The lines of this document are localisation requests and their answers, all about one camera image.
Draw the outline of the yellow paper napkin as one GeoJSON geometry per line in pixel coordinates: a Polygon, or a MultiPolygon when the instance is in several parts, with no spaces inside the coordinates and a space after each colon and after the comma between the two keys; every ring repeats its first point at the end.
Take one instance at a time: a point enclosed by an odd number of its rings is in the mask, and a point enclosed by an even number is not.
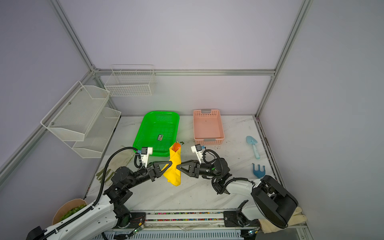
{"type": "Polygon", "coordinates": [[[181,184],[181,172],[177,169],[177,165],[181,164],[181,148],[177,151],[173,151],[173,145],[170,147],[170,161],[173,163],[172,166],[164,173],[164,177],[168,183],[173,186],[179,186],[181,184]]]}

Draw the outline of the green plastic basket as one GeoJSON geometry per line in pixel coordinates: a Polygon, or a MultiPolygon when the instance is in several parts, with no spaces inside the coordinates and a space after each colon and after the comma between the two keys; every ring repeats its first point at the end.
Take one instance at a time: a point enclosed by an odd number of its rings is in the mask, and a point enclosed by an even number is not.
{"type": "Polygon", "coordinates": [[[169,157],[169,148],[176,142],[180,115],[175,112],[147,113],[140,125],[133,147],[152,147],[154,157],[169,157]]]}

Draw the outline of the pink plastic basket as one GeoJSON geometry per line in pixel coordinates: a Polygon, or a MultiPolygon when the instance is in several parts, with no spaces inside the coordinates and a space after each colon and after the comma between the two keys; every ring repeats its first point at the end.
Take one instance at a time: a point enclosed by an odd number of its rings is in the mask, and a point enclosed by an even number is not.
{"type": "Polygon", "coordinates": [[[193,127],[196,144],[221,145],[225,139],[221,113],[218,109],[194,110],[193,127]]]}

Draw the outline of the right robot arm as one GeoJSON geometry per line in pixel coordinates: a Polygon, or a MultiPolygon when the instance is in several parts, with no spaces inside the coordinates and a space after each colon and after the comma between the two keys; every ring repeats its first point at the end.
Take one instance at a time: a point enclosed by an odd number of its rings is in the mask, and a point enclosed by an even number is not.
{"type": "Polygon", "coordinates": [[[223,213],[226,227],[256,227],[266,220],[285,229],[299,205],[296,198],[269,175],[256,180],[234,178],[227,161],[212,150],[203,151],[198,160],[177,165],[177,169],[191,178],[210,180],[217,195],[246,197],[235,210],[223,213]]]}

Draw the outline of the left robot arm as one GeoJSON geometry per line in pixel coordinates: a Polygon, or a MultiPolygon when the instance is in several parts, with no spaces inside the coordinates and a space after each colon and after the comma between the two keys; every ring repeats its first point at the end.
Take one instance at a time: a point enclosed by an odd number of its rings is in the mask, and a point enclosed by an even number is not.
{"type": "Polygon", "coordinates": [[[88,240],[114,227],[137,227],[143,225],[145,214],[132,214],[125,206],[133,195],[131,188],[146,181],[155,181],[172,166],[171,161],[149,163],[137,171],[126,166],[119,167],[112,185],[104,189],[101,185],[95,201],[68,218],[46,229],[31,230],[28,240],[88,240]]]}

